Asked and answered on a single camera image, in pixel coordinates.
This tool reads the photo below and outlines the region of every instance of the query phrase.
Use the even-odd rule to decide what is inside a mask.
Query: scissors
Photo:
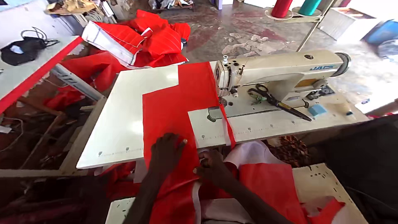
[[[254,104],[259,104],[263,101],[267,101],[272,106],[276,106],[277,108],[280,108],[280,109],[282,109],[290,114],[293,114],[294,116],[297,116],[301,119],[311,121],[311,118],[309,118],[307,115],[301,113],[300,111],[298,111],[292,107],[289,107],[288,105],[275,99],[275,97],[273,97],[271,94],[268,94],[268,88],[261,84],[256,84],[256,88],[250,88],[248,90],[248,94],[251,97],[256,99]]]

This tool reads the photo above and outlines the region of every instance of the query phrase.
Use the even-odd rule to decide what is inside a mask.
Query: hand
[[[178,137],[179,135],[166,133],[157,139],[151,147],[152,157],[148,171],[160,174],[161,178],[166,178],[173,171],[187,144],[186,139],[177,144]]]
[[[214,185],[225,190],[237,180],[224,165],[220,156],[221,155],[216,150],[200,153],[199,158],[204,158],[204,160],[202,160],[201,166],[196,167],[193,172],[202,178],[210,180]]]

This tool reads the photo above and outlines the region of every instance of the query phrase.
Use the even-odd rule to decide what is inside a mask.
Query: metal pole
[[[92,100],[99,101],[103,96],[100,92],[84,82],[77,75],[70,72],[61,64],[56,64],[51,72],[56,75],[60,80],[77,89]]]
[[[316,27],[318,26],[320,22],[316,22],[310,29],[310,31],[307,33],[307,36],[304,37],[304,40],[301,42],[300,46],[297,48],[296,52],[301,51],[302,47],[304,47],[304,44],[307,43],[308,39],[310,38],[311,34],[314,32]]]
[[[316,22],[310,29],[310,31],[307,33],[307,35],[304,37],[304,40],[301,42],[300,46],[297,48],[296,52],[301,51],[302,47],[304,47],[304,44],[308,41],[308,39],[310,38],[310,36],[312,35],[312,33],[314,32],[314,30],[316,29],[316,27],[321,23],[321,21],[323,20],[323,18],[325,18],[325,14],[326,12],[329,11],[330,7],[332,6],[334,0],[330,0],[329,5],[323,9],[322,14],[321,14],[321,19]]]

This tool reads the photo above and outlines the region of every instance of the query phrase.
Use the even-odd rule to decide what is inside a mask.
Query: jack logo
[[[310,69],[310,71],[312,70],[322,70],[322,69],[332,69],[333,67],[335,67],[335,65],[327,65],[327,66],[317,66],[317,67],[313,67],[312,69]]]

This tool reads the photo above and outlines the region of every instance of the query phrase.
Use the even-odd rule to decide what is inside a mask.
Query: black bag
[[[39,29],[34,29],[35,30],[22,31],[21,36],[26,31],[33,31],[37,33],[37,37],[22,36],[23,40],[12,42],[0,49],[2,61],[9,65],[20,65],[29,61],[33,61],[37,58],[40,50],[59,43],[58,40],[47,40],[47,35],[45,33],[39,33],[37,31]]]

